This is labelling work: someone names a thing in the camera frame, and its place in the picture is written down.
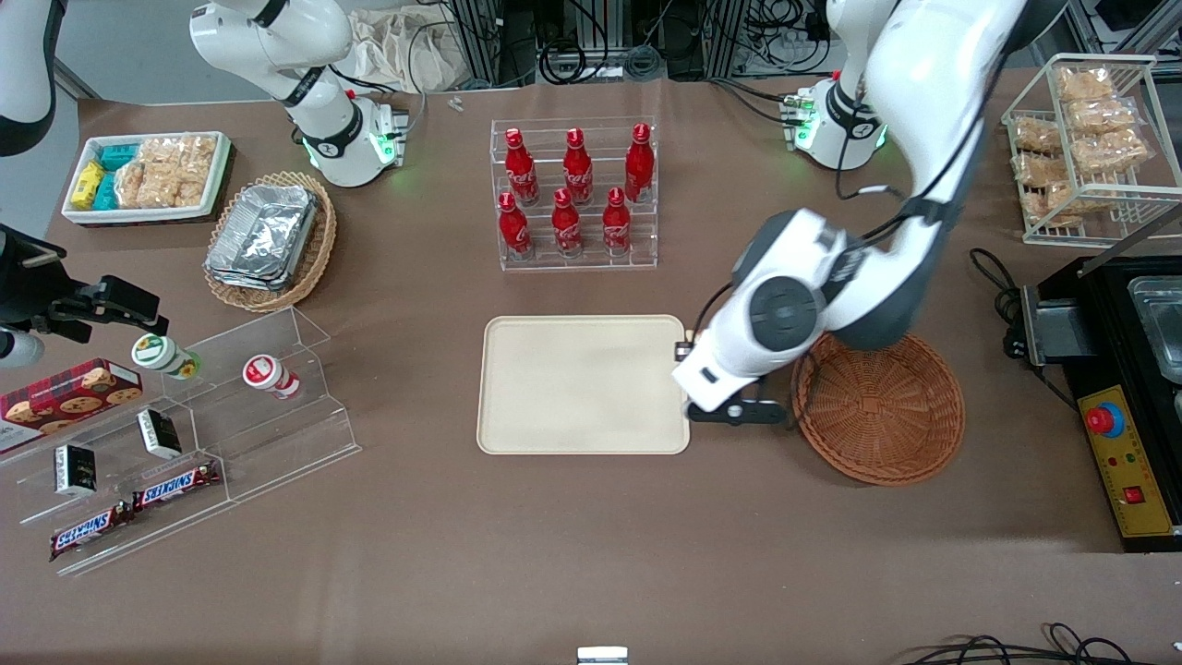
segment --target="wicker basket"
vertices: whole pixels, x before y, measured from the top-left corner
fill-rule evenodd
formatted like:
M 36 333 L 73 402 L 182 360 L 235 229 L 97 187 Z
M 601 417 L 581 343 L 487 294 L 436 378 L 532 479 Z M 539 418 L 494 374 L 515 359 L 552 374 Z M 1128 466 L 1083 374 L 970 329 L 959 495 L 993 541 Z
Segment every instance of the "wicker basket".
M 878 352 L 856 352 L 832 335 L 816 363 L 793 369 L 800 431 L 838 471 L 875 485 L 910 485 L 952 462 L 965 436 L 965 402 L 943 359 L 908 335 Z
M 332 209 L 332 201 L 329 198 L 329 193 L 324 190 L 324 185 L 303 172 L 284 171 L 264 175 L 247 187 L 253 184 L 277 184 L 280 187 L 298 184 L 314 191 L 319 198 L 316 216 L 312 219 L 312 230 L 309 233 L 307 243 L 304 246 L 304 255 L 300 257 L 299 267 L 296 269 L 294 282 L 287 289 L 264 291 L 261 288 L 232 286 L 222 283 L 208 272 L 206 273 L 206 282 L 209 283 L 209 289 L 214 292 L 214 295 L 219 300 L 247 311 L 264 313 L 293 305 L 312 292 L 316 282 L 324 274 L 324 268 L 329 265 L 332 242 L 337 239 L 337 213 Z M 213 236 L 209 239 L 210 248 L 217 241 L 217 235 L 222 228 L 225 228 L 229 210 L 245 190 L 246 187 L 240 189 L 238 194 L 234 194 L 234 197 L 222 209 L 221 216 L 217 219 L 217 226 L 214 227 Z

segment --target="small black box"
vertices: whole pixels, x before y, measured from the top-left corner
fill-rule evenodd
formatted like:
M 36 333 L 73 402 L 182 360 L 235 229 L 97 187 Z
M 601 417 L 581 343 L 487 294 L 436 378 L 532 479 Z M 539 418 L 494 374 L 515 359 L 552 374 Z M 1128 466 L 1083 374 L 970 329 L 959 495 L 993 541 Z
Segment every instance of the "small black box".
M 181 456 L 181 439 L 176 436 L 173 419 L 158 411 L 145 409 L 139 412 L 139 433 L 148 452 L 164 459 Z
M 54 493 L 67 497 L 95 494 L 98 477 L 95 472 L 95 451 L 64 445 L 53 451 Z

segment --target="coca-cola bottle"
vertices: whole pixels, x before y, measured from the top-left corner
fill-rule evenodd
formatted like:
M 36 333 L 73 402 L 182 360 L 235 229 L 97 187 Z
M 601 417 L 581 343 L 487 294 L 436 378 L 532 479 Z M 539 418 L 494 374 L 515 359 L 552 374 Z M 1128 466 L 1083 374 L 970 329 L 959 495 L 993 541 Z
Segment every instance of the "coca-cola bottle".
M 629 201 L 647 203 L 652 200 L 652 169 L 656 157 L 652 155 L 652 128 L 643 122 L 632 128 L 632 144 L 624 157 L 624 195 Z
M 525 213 L 517 207 L 513 194 L 505 191 L 498 200 L 501 208 L 501 237 L 508 247 L 509 260 L 524 261 L 533 257 L 533 240 L 526 227 Z
M 632 246 L 629 230 L 632 214 L 624 206 L 624 190 L 612 187 L 608 190 L 608 207 L 603 210 L 603 246 L 612 257 L 625 256 Z
M 571 190 L 571 200 L 582 206 L 591 200 L 591 156 L 583 146 L 583 130 L 566 130 L 566 156 L 563 157 L 563 170 L 566 172 L 566 188 Z
M 521 130 L 506 129 L 505 144 L 509 148 L 505 156 L 505 170 L 509 175 L 509 187 L 513 188 L 517 200 L 522 206 L 532 206 L 538 202 L 538 171 L 533 165 L 533 155 L 525 146 Z
M 550 221 L 554 224 L 558 253 L 569 259 L 583 254 L 583 234 L 579 233 L 579 210 L 574 209 L 571 193 L 565 187 L 554 190 L 554 211 Z

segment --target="brown tablecloth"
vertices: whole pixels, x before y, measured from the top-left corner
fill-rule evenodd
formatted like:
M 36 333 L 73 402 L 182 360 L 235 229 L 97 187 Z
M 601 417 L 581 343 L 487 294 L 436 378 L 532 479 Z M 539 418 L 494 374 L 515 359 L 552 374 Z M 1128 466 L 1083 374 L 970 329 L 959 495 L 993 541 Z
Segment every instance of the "brown tablecloth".
M 1007 73 L 991 119 L 1031 73 Z M 877 489 L 769 428 L 694 425 L 676 457 L 481 454 L 488 319 L 668 312 L 689 322 L 768 215 L 807 206 L 863 232 L 896 204 L 838 201 L 832 171 L 706 84 L 461 96 L 462 113 L 431 99 L 404 168 L 331 188 L 340 234 L 301 308 L 333 337 L 326 376 L 364 452 L 77 580 L 54 576 L 46 534 L 7 511 L 0 660 L 570 663 L 577 646 L 623 644 L 637 664 L 886 663 L 953 634 L 1041 645 L 1051 620 L 1142 659 L 1176 659 L 1180 560 L 1115 554 L 1079 417 L 1001 356 L 994 287 L 966 257 L 983 246 L 1037 281 L 1076 255 L 1018 239 L 1002 135 L 989 137 L 915 325 L 963 387 L 963 449 L 930 482 Z M 489 122 L 631 113 L 661 123 L 660 266 L 504 274 Z M 232 190 L 310 170 L 275 103 L 98 102 L 80 116 L 84 137 L 225 131 L 239 150 Z M 888 145 L 844 184 L 905 184 L 905 171 Z M 170 334 L 191 344 L 249 318 L 203 282 L 209 229 L 54 219 L 51 239 L 70 249 L 76 278 L 110 272 L 158 293 Z M 46 361 L 0 383 L 122 359 L 135 338 L 111 325 L 87 347 L 50 340 Z

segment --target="red cookie box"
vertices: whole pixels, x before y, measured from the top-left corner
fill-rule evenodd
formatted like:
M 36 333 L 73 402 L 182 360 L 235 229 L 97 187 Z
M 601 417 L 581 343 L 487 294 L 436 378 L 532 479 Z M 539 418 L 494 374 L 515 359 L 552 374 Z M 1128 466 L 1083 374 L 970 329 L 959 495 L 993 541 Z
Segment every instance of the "red cookie box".
M 143 395 L 139 376 L 97 358 L 0 398 L 0 454 Z

